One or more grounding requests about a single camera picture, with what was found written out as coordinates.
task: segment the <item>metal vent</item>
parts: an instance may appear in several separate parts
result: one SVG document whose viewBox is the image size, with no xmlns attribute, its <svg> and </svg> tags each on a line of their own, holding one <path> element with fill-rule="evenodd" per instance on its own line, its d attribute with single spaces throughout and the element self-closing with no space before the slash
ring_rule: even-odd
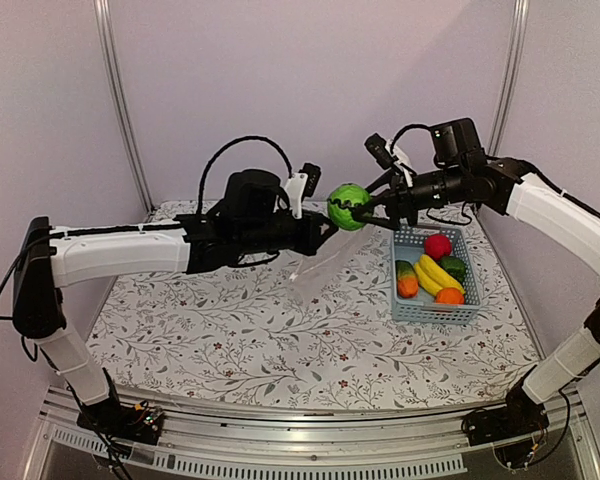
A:
<svg viewBox="0 0 600 480">
<path fill-rule="evenodd" d="M 104 444 L 92 433 L 56 426 L 54 440 L 84 452 L 106 456 Z M 269 467 L 207 461 L 177 453 L 155 452 L 150 464 L 133 460 L 129 460 L 128 463 L 208 480 L 424 480 L 467 471 L 459 454 L 378 466 Z"/>
</svg>

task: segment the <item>floral tablecloth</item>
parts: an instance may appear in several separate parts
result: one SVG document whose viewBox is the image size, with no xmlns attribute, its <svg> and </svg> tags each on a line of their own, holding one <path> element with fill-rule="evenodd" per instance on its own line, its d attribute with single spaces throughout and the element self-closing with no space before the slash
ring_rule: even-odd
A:
<svg viewBox="0 0 600 480">
<path fill-rule="evenodd" d="M 193 208 L 166 202 L 154 220 Z M 307 305 L 288 294 L 288 253 L 257 268 L 120 277 L 88 347 L 119 384 L 194 398 L 322 409 L 500 399 L 538 356 L 480 225 L 464 229 L 483 303 L 470 326 L 391 319 L 390 232 L 376 228 Z"/>
</svg>

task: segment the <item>gray basket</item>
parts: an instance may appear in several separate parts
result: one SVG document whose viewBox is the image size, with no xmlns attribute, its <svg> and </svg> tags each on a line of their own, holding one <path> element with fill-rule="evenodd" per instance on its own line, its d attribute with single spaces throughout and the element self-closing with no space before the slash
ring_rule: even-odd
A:
<svg viewBox="0 0 600 480">
<path fill-rule="evenodd" d="M 453 246 L 452 255 L 467 265 L 467 276 L 463 283 L 466 290 L 464 305 L 434 303 L 434 298 L 422 287 L 414 298 L 400 298 L 396 289 L 396 260 L 406 260 L 415 265 L 424 253 L 424 241 L 430 235 L 442 233 L 449 237 Z M 449 323 L 467 325 L 480 310 L 478 285 L 473 274 L 471 259 L 462 230 L 437 225 L 402 225 L 391 238 L 391 313 L 399 322 Z"/>
</svg>

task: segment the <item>yellow banana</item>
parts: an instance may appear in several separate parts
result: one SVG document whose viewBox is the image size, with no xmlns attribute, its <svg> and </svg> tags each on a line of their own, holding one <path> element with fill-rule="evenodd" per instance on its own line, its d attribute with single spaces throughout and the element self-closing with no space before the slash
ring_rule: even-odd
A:
<svg viewBox="0 0 600 480">
<path fill-rule="evenodd" d="M 424 273 L 429 275 L 429 277 L 431 277 L 438 285 L 441 285 L 442 288 L 457 288 L 463 295 L 467 293 L 460 282 L 445 272 L 429 255 L 422 255 L 418 263 Z"/>
<path fill-rule="evenodd" d="M 422 288 L 424 288 L 427 292 L 429 292 L 434 297 L 438 294 L 440 290 L 442 290 L 442 286 L 438 285 L 434 282 L 429 275 L 424 273 L 420 264 L 416 262 L 413 266 L 413 269 L 416 271 L 416 277 L 418 277 L 418 283 Z"/>
</svg>

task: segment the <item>white wall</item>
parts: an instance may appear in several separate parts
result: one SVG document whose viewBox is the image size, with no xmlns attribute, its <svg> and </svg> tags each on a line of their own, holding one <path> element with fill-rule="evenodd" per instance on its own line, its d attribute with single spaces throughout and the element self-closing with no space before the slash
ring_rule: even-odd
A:
<svg viewBox="0 0 600 480">
<path fill-rule="evenodd" d="M 518 85 L 501 155 L 534 162 L 600 210 L 600 0 L 531 2 Z M 550 351 L 582 325 L 600 281 L 540 233 L 485 212 L 542 343 Z M 600 369 L 582 397 L 600 447 Z"/>
<path fill-rule="evenodd" d="M 158 201 L 197 193 L 204 162 L 245 134 L 268 135 L 299 168 L 323 169 L 318 198 L 381 172 L 364 149 L 378 131 L 471 116 L 487 138 L 513 2 L 231 0 L 113 2 L 131 116 Z M 431 169 L 428 137 L 408 149 Z M 284 173 L 266 145 L 241 145 L 209 178 Z"/>
<path fill-rule="evenodd" d="M 34 216 L 78 226 L 142 218 L 106 81 L 91 0 L 0 1 L 0 279 Z M 66 292 L 83 332 L 105 284 Z M 19 342 L 0 322 L 0 480 L 17 478 L 52 376 Z"/>
</svg>

